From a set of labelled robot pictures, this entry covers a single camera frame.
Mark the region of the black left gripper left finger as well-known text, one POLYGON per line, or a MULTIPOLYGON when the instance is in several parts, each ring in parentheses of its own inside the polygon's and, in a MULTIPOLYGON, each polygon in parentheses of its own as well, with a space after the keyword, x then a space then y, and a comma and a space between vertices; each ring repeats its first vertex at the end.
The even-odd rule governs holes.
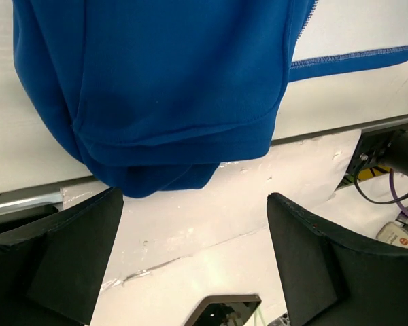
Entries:
POLYGON ((0 325, 89 325, 124 205, 109 188, 51 215, 0 223, 0 325))

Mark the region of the blue jacket white lining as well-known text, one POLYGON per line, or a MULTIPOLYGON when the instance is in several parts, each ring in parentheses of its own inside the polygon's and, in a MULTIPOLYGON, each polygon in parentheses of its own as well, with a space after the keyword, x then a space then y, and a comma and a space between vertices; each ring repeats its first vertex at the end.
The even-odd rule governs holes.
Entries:
POLYGON ((266 155, 288 83, 408 60, 408 1, 15 1, 13 19, 43 123, 132 198, 266 155))

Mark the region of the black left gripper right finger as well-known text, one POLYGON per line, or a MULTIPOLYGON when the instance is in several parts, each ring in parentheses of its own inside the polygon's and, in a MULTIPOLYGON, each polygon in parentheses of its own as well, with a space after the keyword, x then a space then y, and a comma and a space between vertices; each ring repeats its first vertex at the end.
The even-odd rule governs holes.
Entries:
POLYGON ((408 325, 408 249, 279 193, 267 198, 267 217, 291 325, 408 325))

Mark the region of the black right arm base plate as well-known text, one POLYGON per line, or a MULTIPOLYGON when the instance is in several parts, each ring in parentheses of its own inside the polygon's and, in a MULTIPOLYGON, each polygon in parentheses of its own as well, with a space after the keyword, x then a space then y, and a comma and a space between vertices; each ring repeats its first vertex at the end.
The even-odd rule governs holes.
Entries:
POLYGON ((378 165, 378 159, 383 156, 391 142, 402 133, 402 130, 376 130, 362 133, 346 172, 354 175, 360 166, 372 168, 378 165))

